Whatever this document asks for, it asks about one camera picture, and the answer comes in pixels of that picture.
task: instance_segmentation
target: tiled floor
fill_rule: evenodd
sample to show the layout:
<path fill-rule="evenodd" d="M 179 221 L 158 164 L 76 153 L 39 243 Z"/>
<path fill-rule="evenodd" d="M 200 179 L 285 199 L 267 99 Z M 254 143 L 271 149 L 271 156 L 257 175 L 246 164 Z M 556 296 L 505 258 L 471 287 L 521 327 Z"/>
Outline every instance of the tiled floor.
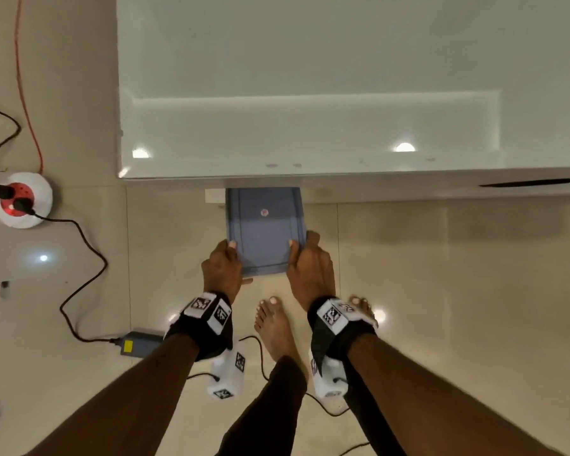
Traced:
<path fill-rule="evenodd" d="M 0 108 L 21 120 L 15 1 L 0 0 Z M 116 178 L 113 18 L 114 0 L 30 0 L 22 25 L 30 112 L 59 192 L 53 214 L 80 221 L 111 264 L 68 306 L 86 336 L 164 329 L 199 291 L 200 261 L 225 232 L 223 209 L 202 190 Z M 0 123 L 0 137 L 6 130 Z M 27 131 L 0 156 L 10 170 L 36 166 Z M 570 197 L 306 205 L 305 214 L 340 294 L 365 295 L 387 314 L 381 336 L 570 454 Z M 0 456 L 28 451 L 131 366 L 111 345 L 77 342 L 58 312 L 100 265 L 71 225 L 0 225 L 0 282 L 11 282 L 0 297 Z M 244 287 L 236 333 L 251 334 L 257 300 L 272 294 L 306 351 L 309 329 L 283 276 Z M 215 452 L 264 383 L 257 346 L 247 352 L 243 396 L 218 404 L 203 379 L 191 381 L 159 455 Z M 209 440 L 199 437 L 207 421 Z M 330 418 L 305 401 L 294 454 L 335 456 L 364 440 L 351 415 Z"/>

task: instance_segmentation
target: black pants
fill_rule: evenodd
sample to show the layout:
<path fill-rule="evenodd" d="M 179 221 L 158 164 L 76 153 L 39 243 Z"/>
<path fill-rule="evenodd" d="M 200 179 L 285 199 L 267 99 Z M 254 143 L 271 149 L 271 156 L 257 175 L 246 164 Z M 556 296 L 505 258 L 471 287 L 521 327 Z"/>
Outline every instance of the black pants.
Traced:
<path fill-rule="evenodd" d="M 374 451 L 379 456 L 405 455 L 363 379 L 350 363 L 345 363 L 345 369 L 348 392 L 344 399 Z M 224 436 L 218 456 L 289 456 L 304 392 L 306 380 L 296 362 L 281 358 L 259 397 Z"/>

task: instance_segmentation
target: wrist strap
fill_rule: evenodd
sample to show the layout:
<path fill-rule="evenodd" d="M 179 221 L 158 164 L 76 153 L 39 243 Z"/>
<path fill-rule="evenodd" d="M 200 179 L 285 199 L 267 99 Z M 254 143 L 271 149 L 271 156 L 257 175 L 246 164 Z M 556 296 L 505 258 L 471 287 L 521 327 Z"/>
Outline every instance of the wrist strap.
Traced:
<path fill-rule="evenodd" d="M 376 331 L 371 318 L 339 299 L 327 299 L 321 303 L 319 298 L 312 303 L 311 309 L 317 306 L 319 308 L 314 311 L 313 317 L 309 311 L 308 319 L 309 322 L 314 320 L 311 351 L 319 373 L 322 373 L 326 356 L 343 361 L 357 337 L 362 334 L 376 335 Z"/>
<path fill-rule="evenodd" d="M 231 314 L 225 294 L 205 292 L 184 307 L 167 330 L 165 339 L 174 334 L 187 334 L 199 347 L 196 361 L 216 357 L 232 349 Z"/>

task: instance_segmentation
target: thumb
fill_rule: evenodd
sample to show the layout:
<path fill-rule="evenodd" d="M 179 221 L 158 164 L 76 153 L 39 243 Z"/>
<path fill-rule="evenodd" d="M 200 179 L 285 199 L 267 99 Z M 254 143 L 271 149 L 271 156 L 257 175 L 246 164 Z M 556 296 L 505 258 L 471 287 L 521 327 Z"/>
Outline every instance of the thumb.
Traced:
<path fill-rule="evenodd" d="M 300 254 L 300 244 L 296 240 L 289 240 L 289 267 L 296 267 Z"/>

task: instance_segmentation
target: forearm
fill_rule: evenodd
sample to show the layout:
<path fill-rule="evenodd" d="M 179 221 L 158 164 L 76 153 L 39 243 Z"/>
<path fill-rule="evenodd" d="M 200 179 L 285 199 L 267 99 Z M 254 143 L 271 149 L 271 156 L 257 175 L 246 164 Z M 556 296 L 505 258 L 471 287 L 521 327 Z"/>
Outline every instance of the forearm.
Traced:
<path fill-rule="evenodd" d="M 558 454 L 377 336 L 360 336 L 348 358 L 410 456 Z"/>
<path fill-rule="evenodd" d="M 190 337 L 168 338 L 79 408 L 29 455 L 155 454 L 197 354 Z"/>

